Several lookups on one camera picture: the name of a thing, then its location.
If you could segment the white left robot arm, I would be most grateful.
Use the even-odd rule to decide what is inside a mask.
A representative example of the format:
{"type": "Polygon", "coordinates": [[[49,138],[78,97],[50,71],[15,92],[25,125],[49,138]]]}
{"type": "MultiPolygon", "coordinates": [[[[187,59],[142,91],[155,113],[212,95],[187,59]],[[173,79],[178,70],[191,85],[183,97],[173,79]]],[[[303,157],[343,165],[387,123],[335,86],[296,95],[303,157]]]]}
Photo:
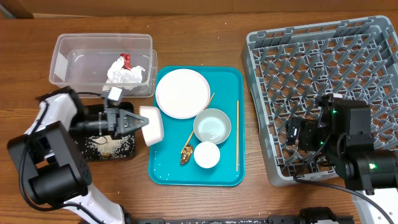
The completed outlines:
{"type": "Polygon", "coordinates": [[[40,111],[32,126],[9,140],[7,150],[18,171],[22,198],[35,210],[69,210],[87,223],[136,223],[93,184],[74,136],[121,139],[149,120],[121,102],[123,91],[118,87],[100,95],[103,109],[96,114],[80,95],[66,86],[38,97],[40,111]]]}

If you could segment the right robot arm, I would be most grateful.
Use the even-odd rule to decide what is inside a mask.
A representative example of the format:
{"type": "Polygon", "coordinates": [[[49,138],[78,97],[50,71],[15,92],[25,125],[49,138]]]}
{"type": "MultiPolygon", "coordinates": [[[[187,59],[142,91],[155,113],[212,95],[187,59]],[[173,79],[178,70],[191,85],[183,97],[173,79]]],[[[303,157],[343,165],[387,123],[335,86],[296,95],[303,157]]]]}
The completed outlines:
{"type": "Polygon", "coordinates": [[[319,118],[291,117],[285,124],[287,145],[312,152],[300,170],[323,156],[322,164],[345,182],[330,188],[351,195],[363,223],[397,223],[397,154],[374,147],[369,105],[337,93],[316,104],[319,118]]]}

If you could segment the pink bowl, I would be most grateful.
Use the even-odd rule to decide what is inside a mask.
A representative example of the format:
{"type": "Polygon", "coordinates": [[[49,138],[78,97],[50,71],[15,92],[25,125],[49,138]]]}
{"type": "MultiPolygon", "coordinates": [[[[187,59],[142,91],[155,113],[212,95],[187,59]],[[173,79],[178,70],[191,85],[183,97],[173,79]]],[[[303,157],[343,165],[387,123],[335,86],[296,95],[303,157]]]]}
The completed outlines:
{"type": "Polygon", "coordinates": [[[161,142],[164,139],[164,125],[160,110],[155,106],[140,106],[139,114],[149,120],[149,123],[141,128],[146,145],[161,142]]]}

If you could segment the white napkin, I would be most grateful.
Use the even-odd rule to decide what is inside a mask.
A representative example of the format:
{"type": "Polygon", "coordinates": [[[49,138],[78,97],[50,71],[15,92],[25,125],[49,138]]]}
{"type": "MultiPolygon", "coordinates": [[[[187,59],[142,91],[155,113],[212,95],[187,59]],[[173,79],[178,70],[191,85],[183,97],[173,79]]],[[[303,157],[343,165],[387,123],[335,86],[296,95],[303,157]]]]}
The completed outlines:
{"type": "Polygon", "coordinates": [[[123,69],[124,60],[121,56],[113,62],[107,71],[106,83],[141,83],[145,68],[138,65],[130,70],[123,69]]]}

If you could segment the white paper cup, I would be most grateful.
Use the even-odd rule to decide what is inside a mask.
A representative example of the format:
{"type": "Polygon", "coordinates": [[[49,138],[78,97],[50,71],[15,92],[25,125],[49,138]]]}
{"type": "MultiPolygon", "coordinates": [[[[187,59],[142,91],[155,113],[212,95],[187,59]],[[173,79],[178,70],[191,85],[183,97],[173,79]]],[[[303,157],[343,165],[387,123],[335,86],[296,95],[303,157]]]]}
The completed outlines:
{"type": "Polygon", "coordinates": [[[195,162],[204,169],[211,169],[220,161],[220,150],[218,146],[212,142],[201,142],[195,148],[195,162]]]}

